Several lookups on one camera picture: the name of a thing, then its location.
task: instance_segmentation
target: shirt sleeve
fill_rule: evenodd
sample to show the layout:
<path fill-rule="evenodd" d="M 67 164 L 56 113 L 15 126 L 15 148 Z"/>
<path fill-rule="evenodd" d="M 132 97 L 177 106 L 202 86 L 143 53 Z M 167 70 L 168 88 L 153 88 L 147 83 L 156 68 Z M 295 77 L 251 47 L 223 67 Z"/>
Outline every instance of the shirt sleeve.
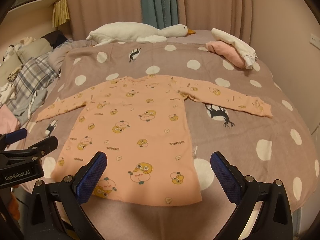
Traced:
<path fill-rule="evenodd" d="M 54 102 L 52 105 L 42 110 L 38 114 L 36 122 L 86 106 L 87 101 L 92 100 L 99 93 L 99 89 L 101 90 L 101 86 L 104 83 L 101 83 L 94 87 L 90 87 L 80 93 L 77 93 L 76 95 L 65 98 L 61 101 Z"/>
<path fill-rule="evenodd" d="M 258 116 L 272 117 L 271 106 L 258 97 L 251 97 L 209 81 L 171 77 L 171 84 L 183 98 Z"/>

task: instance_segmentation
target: folded pink clothing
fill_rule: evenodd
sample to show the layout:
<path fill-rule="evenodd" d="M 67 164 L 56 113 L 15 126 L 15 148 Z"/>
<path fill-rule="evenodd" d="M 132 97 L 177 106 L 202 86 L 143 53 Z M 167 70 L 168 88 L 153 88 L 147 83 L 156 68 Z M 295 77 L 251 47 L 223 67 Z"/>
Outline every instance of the folded pink clothing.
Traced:
<path fill-rule="evenodd" d="M 16 131 L 21 126 L 18 119 L 6 105 L 0 108 L 0 134 Z"/>
<path fill-rule="evenodd" d="M 244 59 L 232 45 L 223 41 L 209 41 L 206 47 L 208 51 L 224 56 L 236 67 L 245 68 Z"/>

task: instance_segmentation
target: orange beak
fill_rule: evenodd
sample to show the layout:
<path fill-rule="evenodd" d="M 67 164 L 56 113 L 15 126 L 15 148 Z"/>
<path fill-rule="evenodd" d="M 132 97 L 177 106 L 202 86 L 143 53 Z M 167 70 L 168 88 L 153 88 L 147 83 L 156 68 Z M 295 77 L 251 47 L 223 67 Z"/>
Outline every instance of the orange beak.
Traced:
<path fill-rule="evenodd" d="M 188 28 L 187 36 L 188 36 L 188 35 L 191 35 L 191 34 L 196 34 L 196 32 L 195 32 L 195 31 L 193 31 L 193 30 L 190 30 L 190 29 Z"/>

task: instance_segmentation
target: teal curtain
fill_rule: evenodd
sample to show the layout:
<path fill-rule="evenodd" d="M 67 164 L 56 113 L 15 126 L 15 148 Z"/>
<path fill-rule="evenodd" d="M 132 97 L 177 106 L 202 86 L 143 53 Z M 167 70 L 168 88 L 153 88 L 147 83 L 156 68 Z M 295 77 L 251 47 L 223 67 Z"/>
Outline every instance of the teal curtain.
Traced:
<path fill-rule="evenodd" d="M 178 24 L 177 0 L 141 0 L 143 23 L 158 29 Z"/>

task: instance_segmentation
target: long-sleeved shirt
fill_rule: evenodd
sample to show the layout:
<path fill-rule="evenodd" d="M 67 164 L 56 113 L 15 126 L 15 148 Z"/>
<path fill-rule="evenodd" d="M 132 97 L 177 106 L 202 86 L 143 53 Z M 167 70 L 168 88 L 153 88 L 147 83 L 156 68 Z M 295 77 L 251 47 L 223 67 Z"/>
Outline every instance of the long-sleeved shirt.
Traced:
<path fill-rule="evenodd" d="M 201 201 L 184 100 L 272 117 L 270 105 L 208 81 L 149 75 L 88 88 L 44 109 L 37 121 L 83 107 L 52 178 L 75 174 L 97 151 L 108 166 L 94 194 L 137 204 Z"/>

